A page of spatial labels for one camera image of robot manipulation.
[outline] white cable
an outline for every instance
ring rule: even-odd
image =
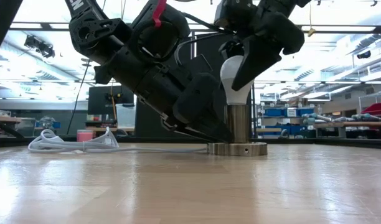
[[[159,151],[159,152],[200,152],[202,149],[159,149],[148,147],[123,147],[119,144],[113,133],[106,128],[106,133],[95,139],[84,142],[65,142],[49,129],[43,130],[27,147],[30,152],[58,153],[81,150],[89,153],[120,152],[120,151]]]

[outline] white light bulb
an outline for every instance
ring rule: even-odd
[[[232,83],[242,63],[243,56],[236,55],[226,59],[221,67],[221,82],[227,96],[228,105],[245,105],[247,95],[252,88],[253,81],[247,83],[239,91],[232,89]]]

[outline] ceiling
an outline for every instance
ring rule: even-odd
[[[97,0],[102,7],[104,0]],[[121,16],[121,6],[125,2],[125,22],[132,22],[143,8],[146,0],[109,0],[106,1],[104,12],[110,18]],[[176,2],[167,0],[167,3],[176,9],[192,14],[204,21],[213,22],[215,9],[220,1],[213,0],[213,4],[206,0],[194,2]],[[360,0],[334,0],[314,1],[311,6],[296,7],[290,19],[295,24],[303,24],[308,29],[310,22],[313,25],[381,25],[381,1],[371,7],[373,1]],[[14,22],[61,22],[68,23],[70,13],[64,0],[23,0]],[[339,27],[339,30],[355,29],[352,27]],[[29,50],[24,46],[27,35],[34,35],[40,40],[54,46],[56,56],[44,59],[41,54]],[[374,40],[367,46],[360,46],[361,40]],[[371,50],[372,56],[367,59],[356,59],[355,49],[361,53]],[[283,56],[282,61],[262,73],[255,83],[255,87],[262,94],[270,97],[272,94],[298,95],[316,92],[327,85],[308,83],[311,81],[339,81],[347,80],[357,82],[375,72],[381,72],[381,36],[372,35],[344,35],[344,34],[314,34],[306,36],[306,43],[300,52],[294,55]],[[36,97],[47,98],[75,98],[80,84],[74,80],[81,80],[86,67],[84,58],[77,53],[71,43],[70,35],[66,31],[20,31],[10,30],[0,49],[0,97]],[[365,64],[376,62],[363,68]],[[340,78],[338,74],[346,74],[352,68],[361,69]],[[93,86],[93,68],[87,70],[86,84],[80,93],[81,98],[87,97],[87,90]],[[381,73],[376,74],[381,80]],[[7,80],[45,80],[42,83],[9,82]],[[54,82],[48,80],[70,80],[70,82]],[[288,83],[264,83],[264,81],[288,81]],[[338,86],[337,89],[350,85]]]

